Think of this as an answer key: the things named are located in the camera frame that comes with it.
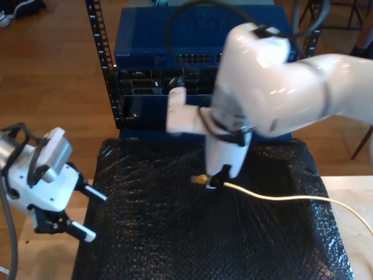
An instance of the yellow connector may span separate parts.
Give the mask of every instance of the yellow connector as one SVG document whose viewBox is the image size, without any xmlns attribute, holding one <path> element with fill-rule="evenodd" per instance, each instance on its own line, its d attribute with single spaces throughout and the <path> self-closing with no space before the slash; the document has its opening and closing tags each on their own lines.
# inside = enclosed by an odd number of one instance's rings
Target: yellow connector
<svg viewBox="0 0 373 280">
<path fill-rule="evenodd" d="M 209 181 L 209 178 L 207 175 L 203 174 L 199 176 L 192 176 L 191 181 L 192 183 L 195 183 L 195 184 L 206 185 L 207 182 Z"/>
</svg>

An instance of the wooden table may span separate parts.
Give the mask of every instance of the wooden table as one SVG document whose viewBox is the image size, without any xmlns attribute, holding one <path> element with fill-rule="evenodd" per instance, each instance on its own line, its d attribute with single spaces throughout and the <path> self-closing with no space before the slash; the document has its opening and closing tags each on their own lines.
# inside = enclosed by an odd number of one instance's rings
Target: wooden table
<svg viewBox="0 0 373 280">
<path fill-rule="evenodd" d="M 373 176 L 322 180 L 331 198 L 351 206 L 373 226 Z M 87 202 L 86 197 L 75 193 L 66 210 L 68 215 L 83 223 Z M 338 205 L 333 209 L 356 280 L 373 280 L 373 237 L 352 213 Z M 27 218 L 18 243 L 17 280 L 70 280 L 78 244 L 67 234 L 35 234 Z"/>
</svg>

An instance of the bubble wrap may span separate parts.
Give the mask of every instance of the bubble wrap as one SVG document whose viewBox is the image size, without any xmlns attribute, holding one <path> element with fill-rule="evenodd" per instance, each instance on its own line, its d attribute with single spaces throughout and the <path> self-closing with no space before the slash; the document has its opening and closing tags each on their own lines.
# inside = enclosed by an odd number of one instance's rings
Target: bubble wrap
<svg viewBox="0 0 373 280">
<path fill-rule="evenodd" d="M 327 202 L 269 202 L 190 183 L 200 145 L 107 140 L 73 279 L 354 279 Z M 253 143 L 232 183 L 264 195 L 327 195 L 300 141 Z"/>
</svg>

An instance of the gray cable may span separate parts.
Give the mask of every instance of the gray cable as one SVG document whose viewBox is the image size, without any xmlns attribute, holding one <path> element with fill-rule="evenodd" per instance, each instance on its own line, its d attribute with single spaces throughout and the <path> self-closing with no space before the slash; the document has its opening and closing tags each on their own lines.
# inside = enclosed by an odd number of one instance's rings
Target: gray cable
<svg viewBox="0 0 373 280">
<path fill-rule="evenodd" d="M 14 227 L 12 213 L 10 211 L 8 199 L 6 198 L 6 191 L 3 186 L 3 178 L 0 175 L 0 199 L 3 207 L 6 223 L 8 225 L 8 232 L 10 238 L 10 246 L 12 250 L 12 264 L 9 270 L 8 280 L 15 280 L 18 270 L 18 238 L 16 228 Z"/>
</svg>

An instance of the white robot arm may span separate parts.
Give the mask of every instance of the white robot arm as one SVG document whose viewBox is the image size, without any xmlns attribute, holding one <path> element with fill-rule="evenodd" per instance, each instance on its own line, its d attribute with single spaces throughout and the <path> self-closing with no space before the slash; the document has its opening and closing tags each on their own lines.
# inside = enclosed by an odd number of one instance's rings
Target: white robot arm
<svg viewBox="0 0 373 280">
<path fill-rule="evenodd" d="M 167 131 L 206 135 L 210 176 L 226 164 L 238 175 L 253 129 L 276 137 L 332 115 L 373 124 L 373 61 L 328 54 L 289 64 L 287 39 L 258 38 L 257 28 L 246 23 L 228 34 L 211 108 L 186 105 L 180 86 L 168 96 Z"/>
<path fill-rule="evenodd" d="M 15 141 L 24 130 L 27 138 L 37 146 Z M 65 131 L 55 128 L 43 138 L 36 138 L 24 124 L 0 131 L 0 188 L 5 190 L 9 203 L 31 216 L 36 233 L 63 233 L 91 242 L 96 234 L 70 220 L 65 208 L 74 191 L 80 191 L 96 202 L 107 198 L 92 188 L 72 163 L 72 147 Z"/>
</svg>

